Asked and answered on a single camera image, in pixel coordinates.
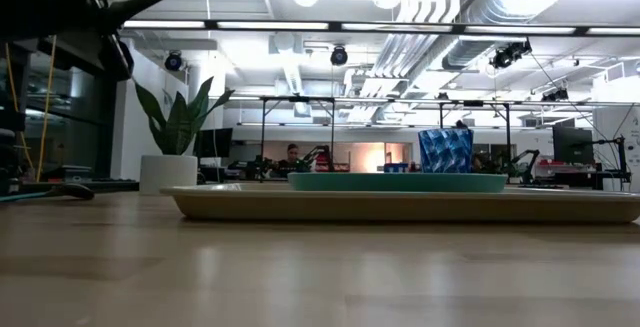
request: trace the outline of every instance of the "teal plate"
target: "teal plate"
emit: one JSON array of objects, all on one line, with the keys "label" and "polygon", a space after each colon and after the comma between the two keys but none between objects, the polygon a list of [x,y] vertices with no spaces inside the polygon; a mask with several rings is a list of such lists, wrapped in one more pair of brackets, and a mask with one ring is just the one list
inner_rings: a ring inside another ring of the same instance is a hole
[{"label": "teal plate", "polygon": [[499,193],[506,175],[475,173],[289,173],[296,191]]}]

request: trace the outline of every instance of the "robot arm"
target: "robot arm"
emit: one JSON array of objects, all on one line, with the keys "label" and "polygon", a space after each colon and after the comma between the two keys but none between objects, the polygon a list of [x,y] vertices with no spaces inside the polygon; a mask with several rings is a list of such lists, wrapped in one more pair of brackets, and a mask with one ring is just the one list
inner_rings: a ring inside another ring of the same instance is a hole
[{"label": "robot arm", "polygon": [[126,80],[133,59],[117,30],[128,19],[162,0],[0,0],[0,42],[92,31],[101,43],[98,59],[117,80]]}]

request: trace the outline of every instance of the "computer monitor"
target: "computer monitor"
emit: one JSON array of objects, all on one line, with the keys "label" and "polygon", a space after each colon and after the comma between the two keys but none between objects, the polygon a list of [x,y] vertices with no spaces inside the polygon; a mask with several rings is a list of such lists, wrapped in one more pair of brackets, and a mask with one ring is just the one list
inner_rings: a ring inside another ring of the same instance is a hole
[{"label": "computer monitor", "polygon": [[556,161],[593,163],[591,131],[571,127],[553,127],[553,154]]},{"label": "computer monitor", "polygon": [[202,130],[196,135],[193,151],[198,158],[229,157],[233,128]]}]

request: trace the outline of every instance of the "wooden table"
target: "wooden table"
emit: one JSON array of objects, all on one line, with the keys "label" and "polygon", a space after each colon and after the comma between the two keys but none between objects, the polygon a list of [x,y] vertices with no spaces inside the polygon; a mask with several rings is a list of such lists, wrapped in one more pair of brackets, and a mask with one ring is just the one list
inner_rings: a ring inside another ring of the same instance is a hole
[{"label": "wooden table", "polygon": [[170,198],[0,206],[0,326],[616,327],[640,229],[189,222]]}]

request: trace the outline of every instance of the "person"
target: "person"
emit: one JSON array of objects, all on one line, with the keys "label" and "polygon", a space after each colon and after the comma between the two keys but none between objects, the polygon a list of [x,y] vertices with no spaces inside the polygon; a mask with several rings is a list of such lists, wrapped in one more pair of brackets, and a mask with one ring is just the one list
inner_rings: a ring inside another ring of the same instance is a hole
[{"label": "person", "polygon": [[295,143],[290,143],[287,146],[287,159],[286,163],[290,165],[295,165],[298,163],[298,145]]},{"label": "person", "polygon": [[308,172],[308,167],[298,159],[298,145],[290,143],[287,146],[287,159],[280,160],[278,167],[272,172],[272,177],[280,178],[286,178],[291,172]]}]

